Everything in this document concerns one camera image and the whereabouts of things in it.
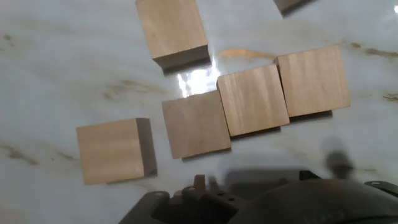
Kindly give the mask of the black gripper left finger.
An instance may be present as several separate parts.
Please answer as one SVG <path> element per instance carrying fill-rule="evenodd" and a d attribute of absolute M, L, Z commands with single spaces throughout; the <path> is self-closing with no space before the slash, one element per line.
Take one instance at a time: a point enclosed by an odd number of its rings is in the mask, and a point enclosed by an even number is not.
<path fill-rule="evenodd" d="M 248 201 L 220 189 L 207 190 L 204 175 L 193 185 L 170 196 L 156 191 L 145 194 L 119 224 L 228 223 Z"/>

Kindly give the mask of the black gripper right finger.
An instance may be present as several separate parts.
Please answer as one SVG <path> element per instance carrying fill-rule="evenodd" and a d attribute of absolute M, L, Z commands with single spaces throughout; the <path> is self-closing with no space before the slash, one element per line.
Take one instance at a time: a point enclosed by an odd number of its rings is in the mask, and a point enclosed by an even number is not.
<path fill-rule="evenodd" d="M 398 186 L 389 182 L 384 181 L 369 181 L 365 182 L 365 185 L 377 188 L 385 193 L 398 197 Z"/>

